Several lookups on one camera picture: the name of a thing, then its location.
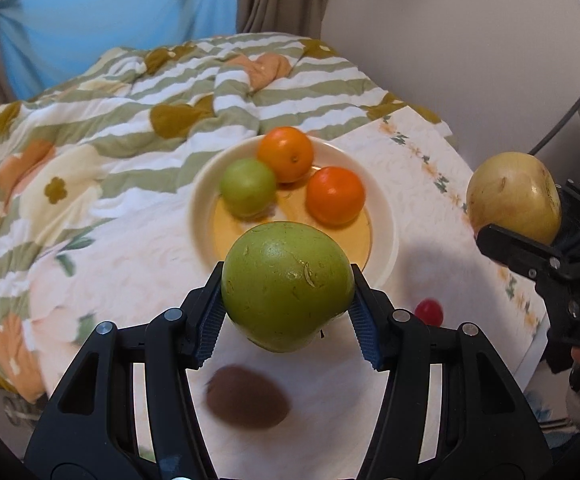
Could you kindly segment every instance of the orange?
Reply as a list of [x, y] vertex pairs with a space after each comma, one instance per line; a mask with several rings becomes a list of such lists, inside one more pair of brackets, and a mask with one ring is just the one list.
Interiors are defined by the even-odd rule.
[[356, 173], [335, 166], [314, 173], [305, 192], [308, 213], [327, 226], [352, 222], [366, 202], [366, 190]]
[[261, 139], [257, 158], [274, 171], [278, 182], [296, 182], [312, 167], [312, 141], [292, 126], [274, 128]]

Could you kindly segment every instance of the blue curtain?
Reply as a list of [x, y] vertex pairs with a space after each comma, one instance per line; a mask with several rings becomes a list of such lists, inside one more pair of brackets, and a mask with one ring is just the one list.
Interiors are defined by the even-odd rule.
[[1, 0], [1, 53], [20, 99], [114, 46], [151, 49], [236, 31], [237, 0]]

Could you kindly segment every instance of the red grape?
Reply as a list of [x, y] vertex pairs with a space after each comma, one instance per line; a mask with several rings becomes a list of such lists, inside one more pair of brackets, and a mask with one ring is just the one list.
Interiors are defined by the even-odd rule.
[[432, 298], [421, 301], [414, 310], [414, 315], [430, 326], [441, 326], [444, 322], [444, 310], [440, 303]]

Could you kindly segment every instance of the metal pin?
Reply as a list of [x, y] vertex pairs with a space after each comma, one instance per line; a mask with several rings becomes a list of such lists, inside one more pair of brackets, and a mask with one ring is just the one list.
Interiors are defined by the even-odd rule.
[[472, 323], [466, 323], [462, 327], [462, 330], [464, 331], [465, 335], [469, 335], [469, 336], [475, 336], [479, 333], [478, 327]]
[[576, 301], [570, 300], [568, 302], [568, 312], [572, 317], [577, 317], [579, 315], [579, 305]]
[[392, 313], [392, 319], [399, 323], [406, 323], [410, 320], [410, 313], [407, 310], [395, 310]]
[[176, 321], [177, 319], [179, 319], [181, 316], [183, 316], [183, 312], [181, 311], [180, 308], [169, 308], [168, 310], [166, 310], [163, 313], [163, 317], [165, 319], [167, 319], [168, 321]]
[[106, 335], [112, 330], [112, 323], [109, 321], [102, 321], [97, 325], [97, 334]]

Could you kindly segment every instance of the black cable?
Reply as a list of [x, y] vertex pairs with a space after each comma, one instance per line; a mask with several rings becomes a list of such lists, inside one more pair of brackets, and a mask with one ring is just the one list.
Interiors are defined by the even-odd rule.
[[573, 117], [573, 115], [575, 113], [577, 113], [577, 110], [579, 110], [580, 108], [580, 96], [579, 99], [577, 99], [577, 102], [575, 102], [572, 105], [572, 108], [570, 108], [570, 110], [568, 110], [566, 112], [566, 114], [561, 118], [561, 120], [555, 124], [554, 128], [550, 130], [550, 132], [548, 132], [548, 134], [539, 141], [539, 143], [528, 152], [528, 155], [536, 155], [540, 149], [542, 149], [546, 144], [548, 144], [548, 142], [550, 142], [554, 136], [556, 134], [558, 134], [563, 127], [568, 123], [568, 121]]

